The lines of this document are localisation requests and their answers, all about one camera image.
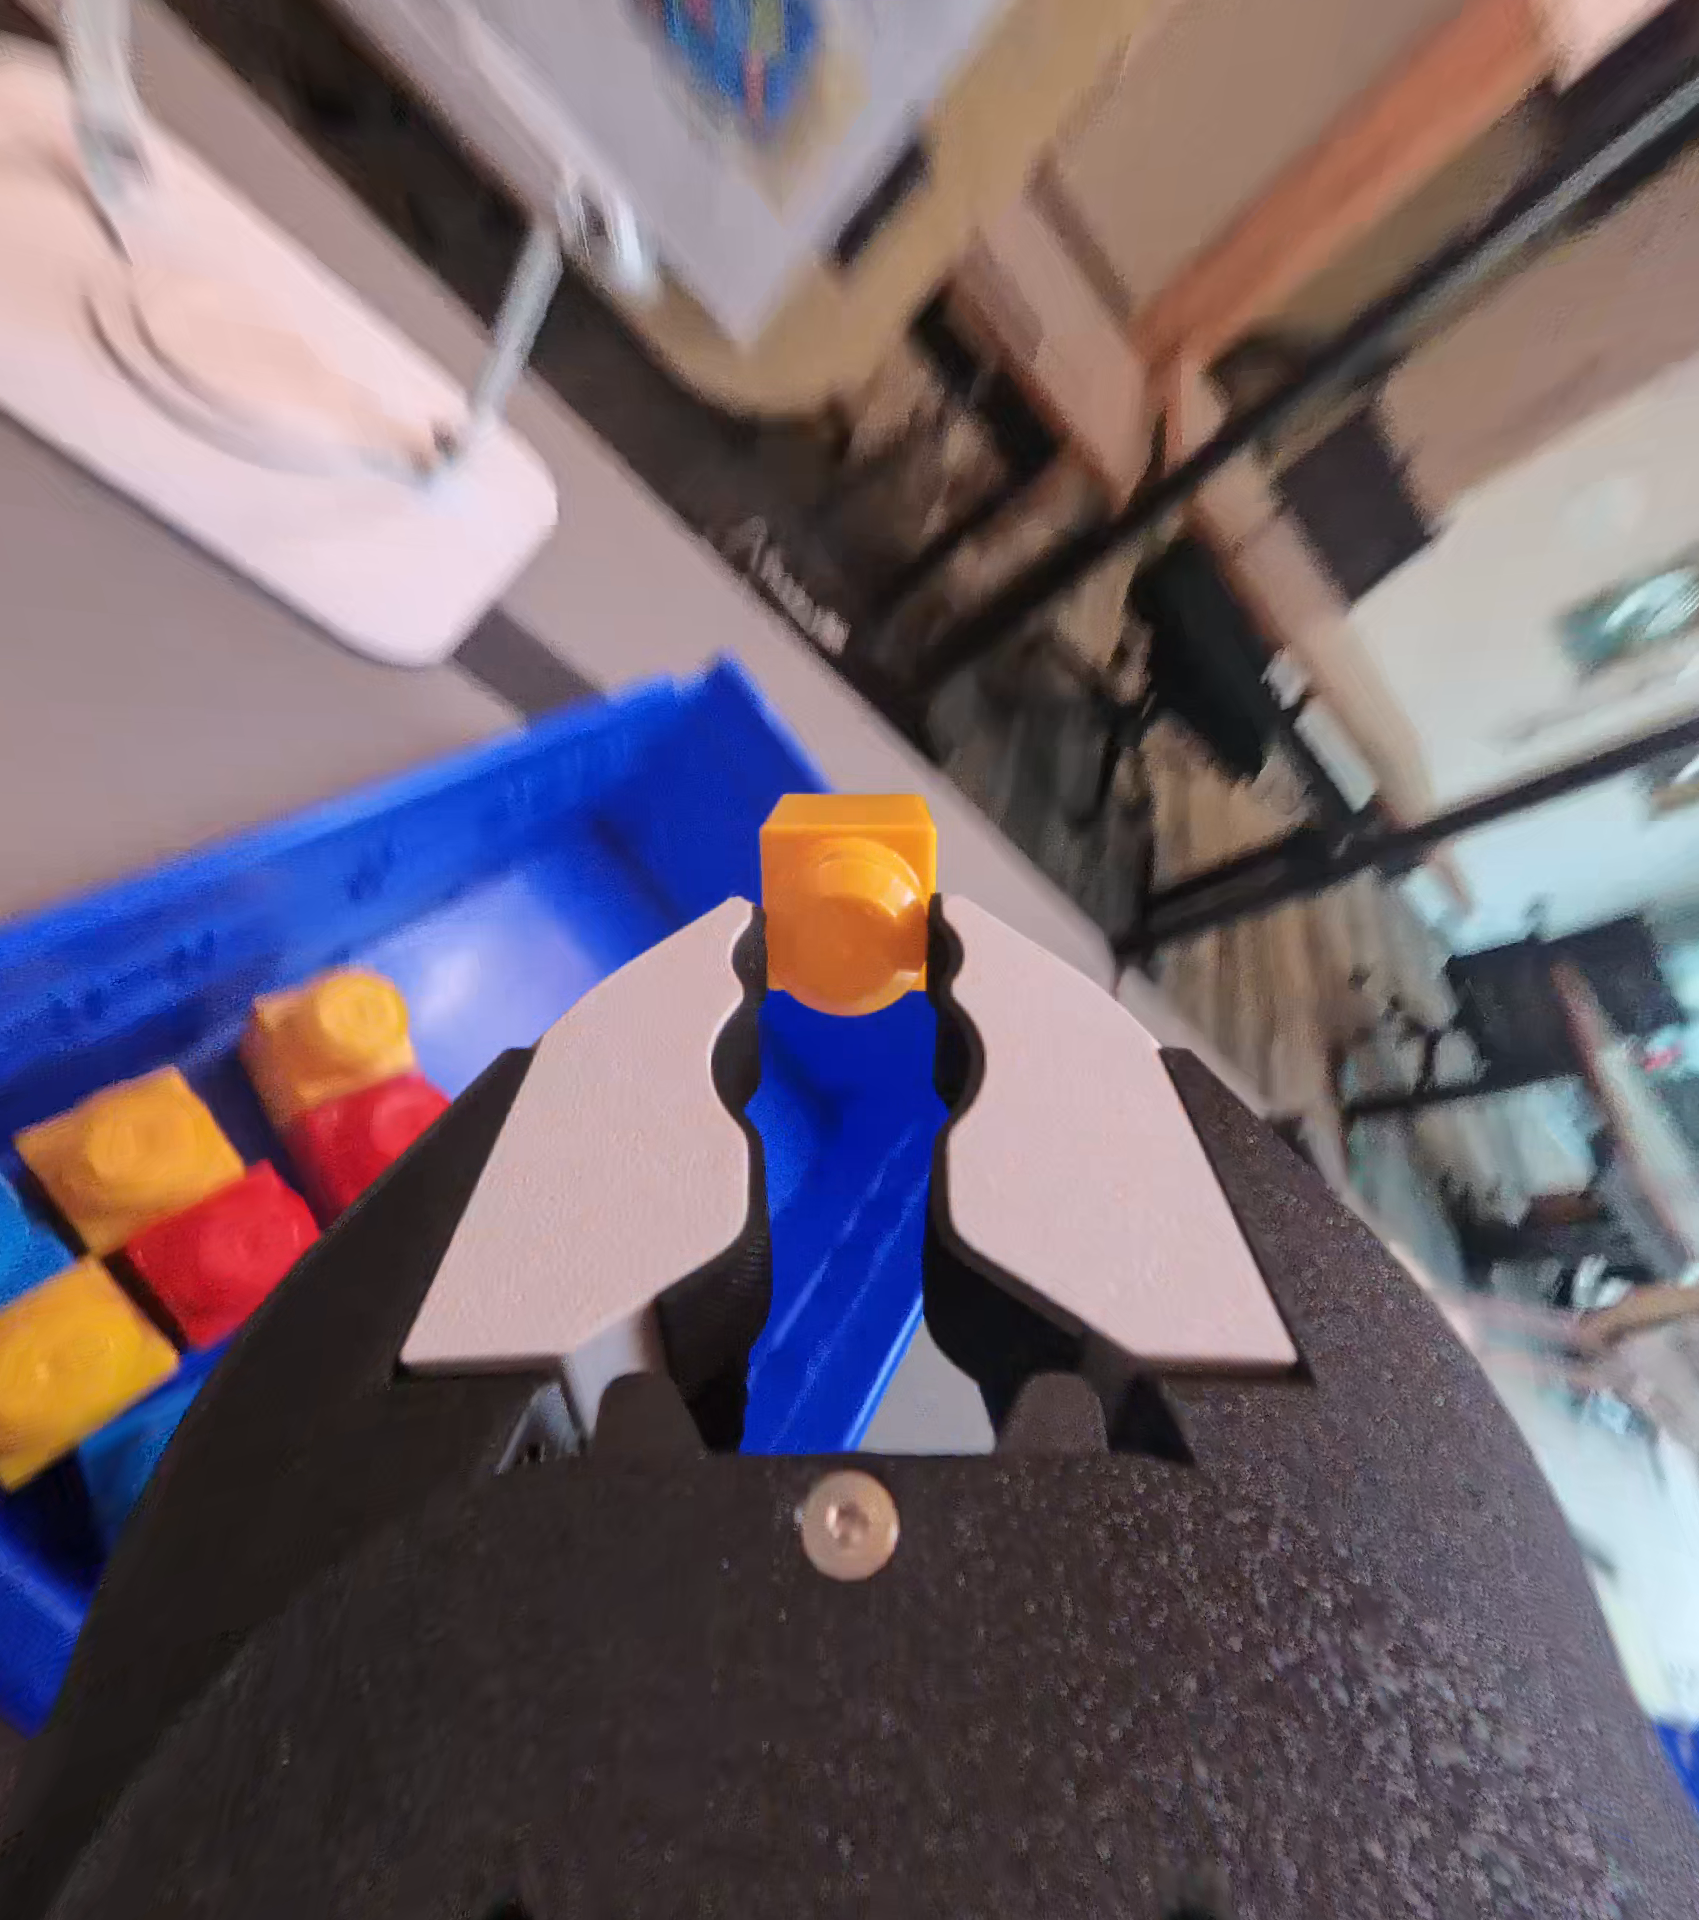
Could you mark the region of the printed instruction poster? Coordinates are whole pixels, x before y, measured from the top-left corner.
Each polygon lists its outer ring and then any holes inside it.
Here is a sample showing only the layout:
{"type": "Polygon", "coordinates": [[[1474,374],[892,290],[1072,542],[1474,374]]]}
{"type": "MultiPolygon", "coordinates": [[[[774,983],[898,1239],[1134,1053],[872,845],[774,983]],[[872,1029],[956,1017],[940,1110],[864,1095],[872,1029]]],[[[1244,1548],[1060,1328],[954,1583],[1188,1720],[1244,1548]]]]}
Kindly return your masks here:
{"type": "Polygon", "coordinates": [[[1006,4],[334,4],[606,289],[752,346],[1006,4]]]}

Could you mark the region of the yellow mega block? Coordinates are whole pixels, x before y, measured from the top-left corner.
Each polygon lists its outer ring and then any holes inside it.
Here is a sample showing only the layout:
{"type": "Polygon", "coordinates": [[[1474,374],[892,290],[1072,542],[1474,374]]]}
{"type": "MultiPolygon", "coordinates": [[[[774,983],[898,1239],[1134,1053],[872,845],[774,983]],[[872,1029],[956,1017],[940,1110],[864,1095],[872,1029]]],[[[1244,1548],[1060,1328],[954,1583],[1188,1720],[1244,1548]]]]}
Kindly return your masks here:
{"type": "Polygon", "coordinates": [[[926,990],[938,832],[916,795],[788,795],[762,828],[766,983],[864,1019],[926,990]]]}

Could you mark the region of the group of mega blocks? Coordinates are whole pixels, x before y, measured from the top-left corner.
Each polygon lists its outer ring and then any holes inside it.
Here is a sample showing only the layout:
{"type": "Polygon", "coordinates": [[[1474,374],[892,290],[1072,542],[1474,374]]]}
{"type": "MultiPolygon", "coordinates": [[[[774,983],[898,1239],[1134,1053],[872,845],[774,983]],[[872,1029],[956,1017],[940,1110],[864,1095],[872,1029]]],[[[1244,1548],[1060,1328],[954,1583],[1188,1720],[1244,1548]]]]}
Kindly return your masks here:
{"type": "Polygon", "coordinates": [[[279,1148],[245,1158],[183,1068],[89,1095],[0,1163],[0,1495],[73,1464],[113,1543],[213,1362],[448,1110],[402,990],[344,969],[239,1044],[279,1148]]]}

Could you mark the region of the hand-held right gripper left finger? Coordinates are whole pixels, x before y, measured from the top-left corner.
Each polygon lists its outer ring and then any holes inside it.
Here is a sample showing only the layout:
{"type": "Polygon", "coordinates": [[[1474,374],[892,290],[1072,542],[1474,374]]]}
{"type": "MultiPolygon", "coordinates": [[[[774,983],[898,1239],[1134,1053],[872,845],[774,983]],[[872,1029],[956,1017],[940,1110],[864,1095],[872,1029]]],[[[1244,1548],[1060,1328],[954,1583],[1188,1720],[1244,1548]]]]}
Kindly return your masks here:
{"type": "Polygon", "coordinates": [[[406,1334],[422,1377],[540,1375],[592,1432],[666,1377],[706,1443],[744,1439],[772,1305],[766,929],[730,897],[580,998],[532,1049],[406,1334]]]}

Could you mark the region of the blue plastic bin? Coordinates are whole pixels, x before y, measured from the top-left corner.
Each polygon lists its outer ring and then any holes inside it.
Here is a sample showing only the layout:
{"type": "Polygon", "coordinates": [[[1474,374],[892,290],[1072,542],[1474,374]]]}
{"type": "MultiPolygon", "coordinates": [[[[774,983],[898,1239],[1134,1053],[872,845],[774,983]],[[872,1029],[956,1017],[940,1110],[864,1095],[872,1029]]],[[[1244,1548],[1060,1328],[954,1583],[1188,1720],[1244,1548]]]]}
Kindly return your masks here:
{"type": "MultiPolygon", "coordinates": [[[[402,990],[420,1079],[462,1095],[626,963],[760,892],[760,830],[822,775],[750,678],[718,664],[532,722],[169,867],[0,926],[0,1183],[79,1246],[15,1141],[89,1096],[179,1071],[245,1165],[322,1222],[364,1165],[318,1120],[267,1119],[239,1063],[255,1002],[364,967],[402,990]]],[[[762,1017],[750,1119],[766,1148],[774,1295],[746,1452],[844,1452],[922,1322],[934,1021],[908,996],[762,1017]]]]}

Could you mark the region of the white document stand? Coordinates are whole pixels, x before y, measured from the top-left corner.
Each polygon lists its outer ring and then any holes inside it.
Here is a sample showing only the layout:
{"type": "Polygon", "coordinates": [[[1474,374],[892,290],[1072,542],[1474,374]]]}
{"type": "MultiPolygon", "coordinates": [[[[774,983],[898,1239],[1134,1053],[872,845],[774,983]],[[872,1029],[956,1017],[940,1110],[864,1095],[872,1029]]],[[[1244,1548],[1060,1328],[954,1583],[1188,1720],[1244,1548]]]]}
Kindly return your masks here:
{"type": "Polygon", "coordinates": [[[318,628],[444,663],[558,527],[508,425],[564,271],[722,408],[802,419],[862,389],[1150,4],[1006,4],[896,172],[752,346],[662,287],[634,300],[526,212],[478,373],[426,349],[163,127],[155,4],[25,4],[0,35],[0,417],[318,628]]]}

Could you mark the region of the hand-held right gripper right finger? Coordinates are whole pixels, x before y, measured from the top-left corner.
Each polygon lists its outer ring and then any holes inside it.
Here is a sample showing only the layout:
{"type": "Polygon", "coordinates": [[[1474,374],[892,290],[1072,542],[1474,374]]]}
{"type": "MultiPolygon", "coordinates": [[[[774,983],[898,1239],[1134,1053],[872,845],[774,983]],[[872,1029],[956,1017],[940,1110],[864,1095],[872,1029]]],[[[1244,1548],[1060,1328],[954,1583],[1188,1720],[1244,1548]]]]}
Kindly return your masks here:
{"type": "Polygon", "coordinates": [[[932,907],[930,1336],[996,1432],[1042,1378],[1104,1432],[1176,1432],[1186,1380],[1300,1378],[1282,1307],[1120,998],[968,897],[932,907]]]}

